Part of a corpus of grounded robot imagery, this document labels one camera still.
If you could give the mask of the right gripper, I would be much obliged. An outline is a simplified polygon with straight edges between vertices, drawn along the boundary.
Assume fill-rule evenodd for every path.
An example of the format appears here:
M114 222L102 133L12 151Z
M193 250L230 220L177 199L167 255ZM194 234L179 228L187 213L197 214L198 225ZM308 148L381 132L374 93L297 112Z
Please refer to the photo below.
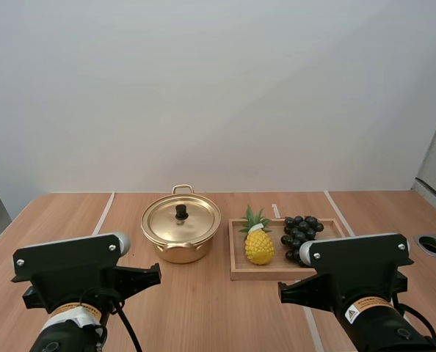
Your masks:
M385 299L400 310L398 294L407 291L408 278L397 271L379 287L356 283L353 275L317 274L295 284L278 284L280 302L328 312L341 312L360 298L375 296Z

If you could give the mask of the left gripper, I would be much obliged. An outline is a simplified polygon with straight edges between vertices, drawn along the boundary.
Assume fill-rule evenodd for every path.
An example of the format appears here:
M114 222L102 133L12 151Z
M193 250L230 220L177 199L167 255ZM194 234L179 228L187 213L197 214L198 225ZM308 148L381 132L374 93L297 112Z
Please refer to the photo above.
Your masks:
M55 279L40 285L32 285L24 294L28 309L43 308L55 312L63 307L83 306L99 312L119 312L126 299L161 283L159 264L149 269L118 267L101 272L97 284L71 279Z

